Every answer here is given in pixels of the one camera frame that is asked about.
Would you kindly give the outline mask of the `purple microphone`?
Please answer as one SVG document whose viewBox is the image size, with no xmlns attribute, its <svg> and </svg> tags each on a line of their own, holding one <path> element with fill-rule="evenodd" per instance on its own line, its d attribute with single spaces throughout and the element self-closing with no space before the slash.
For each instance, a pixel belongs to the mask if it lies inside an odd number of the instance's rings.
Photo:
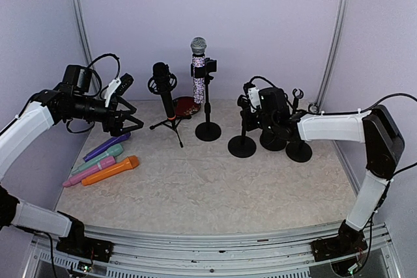
<svg viewBox="0 0 417 278">
<path fill-rule="evenodd" d="M 123 141 L 126 141 L 130 138 L 131 133 L 128 132 L 124 135 L 118 136 L 118 137 L 112 137 L 110 139 L 108 139 L 107 141 L 105 141 L 104 143 L 102 143 L 101 145 L 98 145 L 96 148 L 92 149 L 90 152 L 88 152 L 84 157 L 83 160 L 85 162 L 93 159 L 94 157 L 98 156 L 99 154 L 103 153 L 104 151 L 106 151 L 109 147 L 116 145 L 118 143 L 121 143 Z"/>
</svg>

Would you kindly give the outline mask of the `teal microphone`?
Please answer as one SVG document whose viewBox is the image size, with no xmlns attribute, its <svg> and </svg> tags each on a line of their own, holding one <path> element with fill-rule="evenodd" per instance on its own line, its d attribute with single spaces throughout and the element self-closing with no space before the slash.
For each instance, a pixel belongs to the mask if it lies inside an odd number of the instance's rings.
<svg viewBox="0 0 417 278">
<path fill-rule="evenodd" d="M 76 169 L 74 169 L 71 172 L 71 175 L 74 174 L 78 174 L 86 169 L 88 169 L 89 167 L 92 167 L 93 165 L 97 164 L 99 161 L 101 161 L 104 158 L 113 156 L 113 157 L 117 157 L 119 155 L 121 155 L 124 152 L 124 148 L 122 147 L 122 145 L 120 143 L 113 145 L 111 147 L 109 147 L 106 151 L 104 151 L 103 153 L 97 155 L 96 157 L 94 157 L 93 159 L 84 162 L 83 164 L 81 164 L 80 166 L 78 166 Z"/>
</svg>

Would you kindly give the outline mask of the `black stand of rhinestone microphone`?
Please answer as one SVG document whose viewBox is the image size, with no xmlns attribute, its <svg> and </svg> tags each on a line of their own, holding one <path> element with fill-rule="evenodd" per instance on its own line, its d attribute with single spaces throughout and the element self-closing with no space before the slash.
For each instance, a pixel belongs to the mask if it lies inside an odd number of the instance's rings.
<svg viewBox="0 0 417 278">
<path fill-rule="evenodd" d="M 212 73 L 217 72 L 217 60 L 205 57 L 205 90 L 204 90 L 204 113 L 205 121 L 200 123 L 195 129 L 198 139 L 206 142 L 215 141 L 221 136 L 221 128 L 218 124 L 211 121 L 211 104 L 209 97 L 209 84 L 214 79 Z"/>
</svg>

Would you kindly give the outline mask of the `black stand of orange microphone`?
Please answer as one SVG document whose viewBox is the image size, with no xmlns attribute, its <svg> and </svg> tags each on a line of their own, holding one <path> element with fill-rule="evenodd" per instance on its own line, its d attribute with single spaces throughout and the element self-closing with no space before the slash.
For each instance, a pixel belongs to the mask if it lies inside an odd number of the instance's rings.
<svg viewBox="0 0 417 278">
<path fill-rule="evenodd" d="M 248 158 L 255 154 L 256 144 L 253 139 L 240 133 L 229 140 L 227 149 L 237 158 Z"/>
</svg>

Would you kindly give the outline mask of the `black stand of pink microphone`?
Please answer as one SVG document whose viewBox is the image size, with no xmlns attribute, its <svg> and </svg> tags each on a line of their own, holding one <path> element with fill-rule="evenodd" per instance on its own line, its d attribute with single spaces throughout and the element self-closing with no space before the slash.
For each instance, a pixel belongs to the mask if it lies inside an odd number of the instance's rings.
<svg viewBox="0 0 417 278">
<path fill-rule="evenodd" d="M 276 137 L 273 133 L 262 132 L 259 142 L 263 148 L 269 151 L 277 152 L 283 150 L 287 141 Z"/>
</svg>

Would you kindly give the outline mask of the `rhinestone silver microphone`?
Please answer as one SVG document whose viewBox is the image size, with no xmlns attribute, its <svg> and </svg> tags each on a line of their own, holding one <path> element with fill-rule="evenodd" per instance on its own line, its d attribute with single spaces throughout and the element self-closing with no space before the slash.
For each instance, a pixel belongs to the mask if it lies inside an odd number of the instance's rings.
<svg viewBox="0 0 417 278">
<path fill-rule="evenodd" d="M 195 37 L 190 47 L 192 49 L 191 75 L 193 79 L 193 97 L 196 104 L 204 102 L 205 90 L 205 50 L 207 42 L 202 37 Z"/>
</svg>

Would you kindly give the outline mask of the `black stand of teal microphone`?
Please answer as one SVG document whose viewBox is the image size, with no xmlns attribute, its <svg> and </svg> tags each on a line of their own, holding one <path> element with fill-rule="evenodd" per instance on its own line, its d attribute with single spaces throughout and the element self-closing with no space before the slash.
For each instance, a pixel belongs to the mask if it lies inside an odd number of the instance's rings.
<svg viewBox="0 0 417 278">
<path fill-rule="evenodd" d="M 307 144 L 306 140 L 301 138 L 301 134 L 298 129 L 298 123 L 301 118 L 307 115 L 308 112 L 305 109 L 296 109 L 288 120 L 288 128 L 291 131 L 287 140 L 285 152 L 287 156 L 298 163 L 305 163 L 312 157 L 312 149 Z"/>
</svg>

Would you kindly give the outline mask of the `pink microphone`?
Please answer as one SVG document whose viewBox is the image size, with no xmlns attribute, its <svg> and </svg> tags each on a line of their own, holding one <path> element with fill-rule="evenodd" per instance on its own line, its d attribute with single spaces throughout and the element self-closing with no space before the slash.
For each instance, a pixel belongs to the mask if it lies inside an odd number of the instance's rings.
<svg viewBox="0 0 417 278">
<path fill-rule="evenodd" d="M 113 156 L 108 156 L 98 161 L 96 164 L 87 168 L 86 170 L 71 176 L 68 180 L 63 182 L 62 186 L 64 188 L 68 188 L 70 186 L 79 184 L 84 178 L 87 178 L 88 176 L 91 176 L 92 174 L 97 173 L 98 171 L 101 171 L 103 169 L 106 169 L 114 164 L 116 164 L 115 158 Z"/>
</svg>

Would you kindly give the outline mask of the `black stand of purple microphone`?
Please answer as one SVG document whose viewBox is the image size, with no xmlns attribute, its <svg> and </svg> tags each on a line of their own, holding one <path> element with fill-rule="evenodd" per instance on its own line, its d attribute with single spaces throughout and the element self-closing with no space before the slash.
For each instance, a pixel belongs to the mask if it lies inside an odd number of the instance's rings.
<svg viewBox="0 0 417 278">
<path fill-rule="evenodd" d="M 300 100 L 303 99 L 304 97 L 304 92 L 301 89 L 293 89 L 292 95 L 293 95 L 292 109 L 293 109 L 293 114 L 295 114 L 297 112 Z"/>
</svg>

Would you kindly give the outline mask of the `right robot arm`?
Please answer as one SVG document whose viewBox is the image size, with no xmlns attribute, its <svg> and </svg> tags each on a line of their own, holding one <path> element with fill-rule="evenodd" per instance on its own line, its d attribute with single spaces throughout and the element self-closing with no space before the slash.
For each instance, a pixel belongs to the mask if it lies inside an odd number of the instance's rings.
<svg viewBox="0 0 417 278">
<path fill-rule="evenodd" d="M 366 174 L 351 211 L 336 236 L 311 243 L 315 261 L 343 257 L 367 249 L 364 228 L 382 204 L 405 141 L 383 105 L 353 113 L 308 113 L 297 108 L 299 97 L 289 104 L 282 89 L 258 89 L 249 84 L 238 97 L 242 133 L 228 143 L 229 152 L 248 158 L 256 151 L 246 134 L 260 129 L 260 144 L 269 151 L 284 150 L 293 161 L 305 163 L 312 157 L 310 141 L 350 141 L 366 147 Z"/>
</svg>

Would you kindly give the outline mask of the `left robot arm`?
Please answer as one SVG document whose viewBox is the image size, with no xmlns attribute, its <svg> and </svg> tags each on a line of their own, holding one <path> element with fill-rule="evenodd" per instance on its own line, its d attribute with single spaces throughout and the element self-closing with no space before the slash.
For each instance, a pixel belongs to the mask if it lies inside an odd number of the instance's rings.
<svg viewBox="0 0 417 278">
<path fill-rule="evenodd" d="M 39 135 L 60 121 L 99 122 L 103 131 L 114 137 L 143 127 L 143 122 L 134 117 L 136 108 L 122 97 L 134 82 L 133 77 L 124 74 L 114 79 L 105 91 L 106 97 L 100 100 L 88 95 L 95 75 L 91 68 L 69 65 L 54 89 L 30 97 L 22 112 L 1 130 L 2 176 Z M 69 255 L 109 262 L 113 251 L 112 242 L 86 236 L 80 220 L 26 202 L 2 188 L 1 226 L 11 225 L 27 232 L 57 236 L 56 249 Z"/>
</svg>

